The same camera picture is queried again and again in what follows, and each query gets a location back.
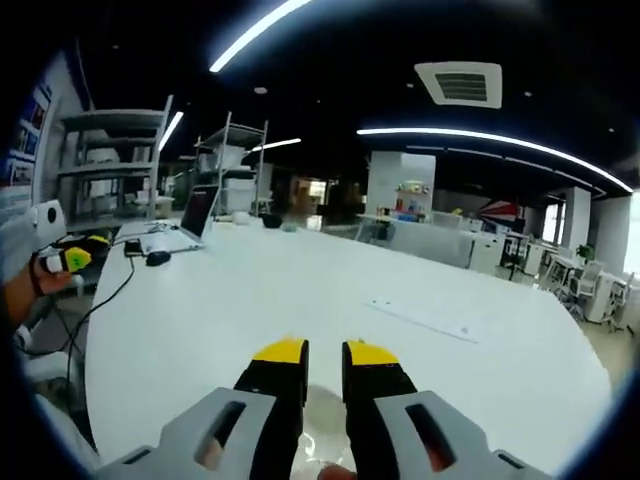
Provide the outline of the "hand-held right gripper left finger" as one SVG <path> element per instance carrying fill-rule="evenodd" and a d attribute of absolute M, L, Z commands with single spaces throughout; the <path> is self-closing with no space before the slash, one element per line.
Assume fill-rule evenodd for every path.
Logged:
<path fill-rule="evenodd" d="M 309 343 L 279 340 L 256 353 L 232 388 L 219 387 L 100 479 L 287 479 L 308 389 Z"/>

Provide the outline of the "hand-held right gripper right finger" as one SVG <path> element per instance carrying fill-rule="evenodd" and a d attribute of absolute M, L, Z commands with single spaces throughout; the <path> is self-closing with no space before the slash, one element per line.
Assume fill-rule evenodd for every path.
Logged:
<path fill-rule="evenodd" d="M 346 432 L 359 479 L 548 479 L 432 391 L 419 391 L 388 350 L 342 346 Z"/>

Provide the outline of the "person's left hand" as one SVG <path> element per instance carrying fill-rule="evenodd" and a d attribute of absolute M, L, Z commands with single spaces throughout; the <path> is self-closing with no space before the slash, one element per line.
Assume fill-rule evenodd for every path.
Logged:
<path fill-rule="evenodd" d="M 72 275 L 67 271 L 51 273 L 45 270 L 37 254 L 33 254 L 30 259 L 29 277 L 37 297 L 55 294 L 66 288 L 72 281 Z"/>

